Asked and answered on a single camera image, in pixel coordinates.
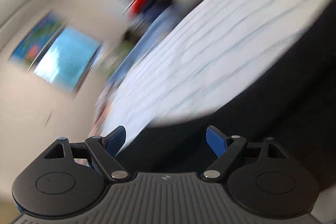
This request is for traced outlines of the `black pants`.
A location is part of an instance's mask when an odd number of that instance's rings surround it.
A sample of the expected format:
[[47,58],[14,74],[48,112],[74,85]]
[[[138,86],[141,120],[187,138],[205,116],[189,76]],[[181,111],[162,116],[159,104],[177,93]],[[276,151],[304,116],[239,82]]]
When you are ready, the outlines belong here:
[[273,137],[317,179],[335,184],[335,2],[253,85],[217,112],[147,127],[116,159],[130,173],[203,172],[216,155],[206,128],[248,141]]

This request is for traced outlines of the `colourful patchwork blanket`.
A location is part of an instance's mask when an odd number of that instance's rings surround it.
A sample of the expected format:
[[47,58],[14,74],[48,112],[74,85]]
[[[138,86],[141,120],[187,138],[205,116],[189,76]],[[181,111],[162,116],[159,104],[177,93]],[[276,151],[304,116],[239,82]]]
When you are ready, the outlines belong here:
[[103,124],[112,108],[114,94],[117,90],[117,84],[108,82],[100,94],[94,107],[94,117],[89,137],[99,136],[102,132]]

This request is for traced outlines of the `white script-print quilt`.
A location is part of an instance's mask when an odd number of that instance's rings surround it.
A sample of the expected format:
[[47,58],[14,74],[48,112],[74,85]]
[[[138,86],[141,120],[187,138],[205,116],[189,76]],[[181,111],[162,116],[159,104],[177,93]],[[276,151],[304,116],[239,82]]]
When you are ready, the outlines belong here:
[[149,124],[213,113],[251,86],[331,0],[204,0],[110,95],[99,133],[130,144]]

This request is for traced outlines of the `light blue blanket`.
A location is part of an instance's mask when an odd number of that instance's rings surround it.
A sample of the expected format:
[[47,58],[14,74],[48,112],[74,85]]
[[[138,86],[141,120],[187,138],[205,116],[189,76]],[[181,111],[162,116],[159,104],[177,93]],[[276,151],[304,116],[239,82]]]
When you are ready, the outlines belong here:
[[149,26],[135,47],[111,75],[108,83],[120,82],[131,67],[148,55],[181,21],[181,15],[173,7],[168,7]]

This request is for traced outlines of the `window with grey frame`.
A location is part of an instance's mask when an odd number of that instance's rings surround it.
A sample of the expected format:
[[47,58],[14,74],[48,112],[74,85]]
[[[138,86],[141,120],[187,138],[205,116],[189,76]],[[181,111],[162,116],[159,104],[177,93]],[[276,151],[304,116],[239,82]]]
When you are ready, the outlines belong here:
[[76,93],[100,47],[95,39],[66,26],[47,47],[46,53],[38,58],[33,73],[48,83]]

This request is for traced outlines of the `colourful wall poster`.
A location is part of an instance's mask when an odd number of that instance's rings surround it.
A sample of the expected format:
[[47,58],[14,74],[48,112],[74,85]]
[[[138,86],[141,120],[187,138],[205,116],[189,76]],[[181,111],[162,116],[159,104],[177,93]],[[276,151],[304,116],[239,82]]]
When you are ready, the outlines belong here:
[[66,23],[66,18],[52,10],[49,11],[16,46],[10,56],[10,60],[15,61],[29,72],[37,63],[43,51],[62,32]]

